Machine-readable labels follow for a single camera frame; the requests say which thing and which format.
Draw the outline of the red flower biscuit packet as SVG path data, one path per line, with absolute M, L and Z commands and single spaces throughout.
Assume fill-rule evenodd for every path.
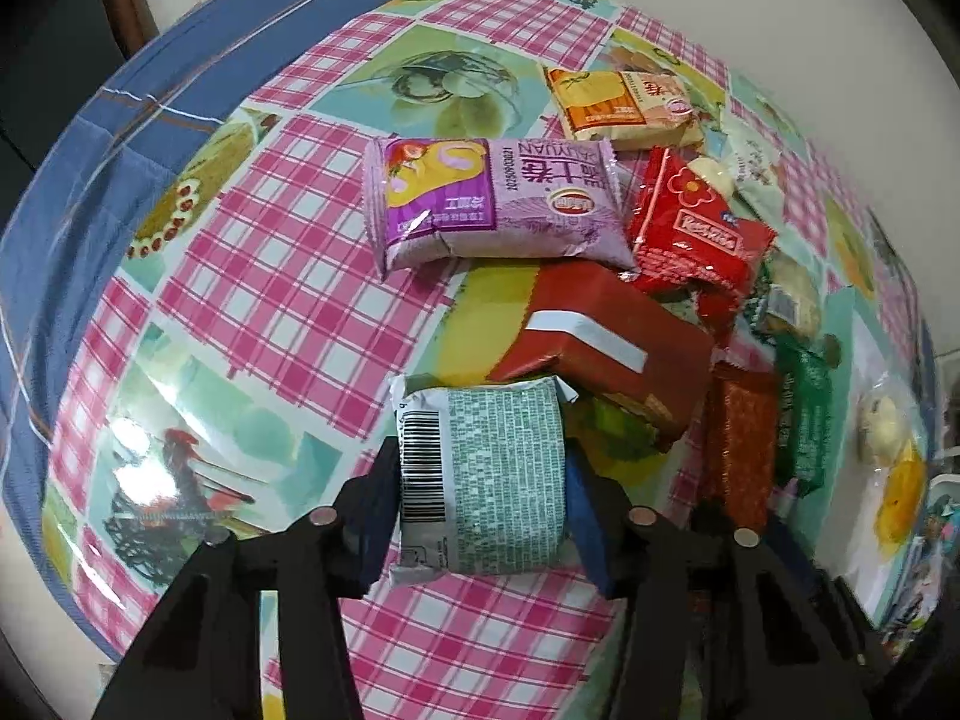
M 628 225 L 635 255 L 635 288 L 651 296 L 692 294 L 695 314 L 721 348 L 754 289 L 776 231 L 734 215 L 676 149 L 649 153 L 643 185 Z

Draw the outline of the teal patterned snack packet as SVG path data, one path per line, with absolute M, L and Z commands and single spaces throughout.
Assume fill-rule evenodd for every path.
M 562 406 L 576 390 L 553 376 L 430 388 L 399 377 L 391 398 L 400 450 L 392 582 L 551 566 L 565 539 Z

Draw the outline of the blue plaid cloth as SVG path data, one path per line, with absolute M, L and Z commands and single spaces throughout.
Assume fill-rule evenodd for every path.
M 149 205 L 252 91 L 387 0 L 206 0 L 76 112 L 2 234 L 3 502 L 53 600 L 114 645 L 41 553 L 41 499 L 68 368 Z

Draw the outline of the patchwork plastic tablecloth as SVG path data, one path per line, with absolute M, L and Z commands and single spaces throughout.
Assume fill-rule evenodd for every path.
M 379 132 L 558 137 L 542 65 L 656 67 L 692 98 L 709 151 L 778 158 L 763 210 L 814 273 L 828 327 L 857 340 L 835 413 L 905 362 L 914 289 L 866 199 L 778 101 L 612 0 L 389 0 L 296 54 L 206 140 L 137 231 L 68 376 L 44 548 L 86 621 L 125 649 L 212 525 L 285 527 L 363 473 L 400 372 L 474 383 L 535 270 L 435 263 L 380 277 L 361 156 Z

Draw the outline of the red box snack packet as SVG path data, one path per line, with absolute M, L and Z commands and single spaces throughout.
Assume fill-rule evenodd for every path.
M 488 378 L 556 376 L 646 419 L 667 450 L 690 426 L 711 377 L 703 328 L 594 262 L 545 263 L 521 328 Z

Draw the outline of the small round white candy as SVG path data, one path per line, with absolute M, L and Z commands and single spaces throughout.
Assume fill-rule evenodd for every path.
M 736 192 L 734 179 L 719 161 L 713 160 L 709 156 L 698 156 L 698 158 L 688 161 L 686 165 L 693 174 L 697 174 L 709 187 L 716 190 L 724 200 L 729 200 Z

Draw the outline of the yellow cake snack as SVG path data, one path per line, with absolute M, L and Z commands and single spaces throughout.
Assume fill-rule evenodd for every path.
M 916 440 L 908 439 L 887 475 L 874 520 L 878 552 L 884 561 L 892 559 L 913 533 L 926 484 L 926 462 Z

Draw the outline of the red orange patterned packet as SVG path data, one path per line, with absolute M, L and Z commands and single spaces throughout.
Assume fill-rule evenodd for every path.
M 773 491 L 779 382 L 773 372 L 716 364 L 704 400 L 698 499 L 737 528 L 761 533 Z

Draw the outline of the clear round pastry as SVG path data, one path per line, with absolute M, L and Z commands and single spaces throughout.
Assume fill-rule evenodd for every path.
M 885 372 L 857 402 L 859 460 L 874 470 L 890 468 L 916 437 L 918 426 L 918 405 L 911 388 L 900 376 Z

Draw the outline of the green edged clear biscuit packet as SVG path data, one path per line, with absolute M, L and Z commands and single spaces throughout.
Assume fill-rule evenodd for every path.
M 822 325 L 820 288 L 812 273 L 781 250 L 771 250 L 760 266 L 755 330 L 764 337 L 791 335 L 800 343 L 814 343 Z

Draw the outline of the white persimmon snack packet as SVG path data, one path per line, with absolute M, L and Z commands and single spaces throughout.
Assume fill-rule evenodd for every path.
M 737 195 L 752 215 L 781 229 L 786 203 L 779 175 L 781 154 L 760 132 L 731 112 L 722 114 L 721 128 L 726 135 L 721 163 L 729 172 Z

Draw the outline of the purple cake snack packet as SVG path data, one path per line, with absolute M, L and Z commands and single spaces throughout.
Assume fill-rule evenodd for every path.
M 364 150 L 361 195 L 382 275 L 452 259 L 635 268 L 605 140 L 377 137 Z

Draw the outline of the dark green snack packet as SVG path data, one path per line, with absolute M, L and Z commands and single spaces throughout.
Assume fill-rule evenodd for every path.
M 832 381 L 828 362 L 791 335 L 776 339 L 779 416 L 776 429 L 775 481 L 794 484 L 796 496 L 822 488 L 825 478 Z

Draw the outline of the orange cream cake packet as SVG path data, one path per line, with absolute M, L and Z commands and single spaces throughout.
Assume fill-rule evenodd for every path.
M 548 67 L 542 76 L 566 138 L 608 140 L 615 151 L 703 143 L 698 112 L 675 76 Z

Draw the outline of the teal cardboard box tray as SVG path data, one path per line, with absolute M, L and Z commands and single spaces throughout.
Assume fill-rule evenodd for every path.
M 929 433 L 907 371 L 874 309 L 856 288 L 828 296 L 822 330 L 841 346 L 839 366 L 830 372 L 832 405 L 823 484 L 796 500 L 789 528 L 807 556 L 828 575 L 843 578 L 869 621 L 880 624 L 892 606 L 910 545 L 890 548 L 877 539 L 875 521 L 889 472 L 859 458 L 861 398 L 879 382 L 889 383 L 893 398 L 905 405 L 919 452 L 928 450 Z

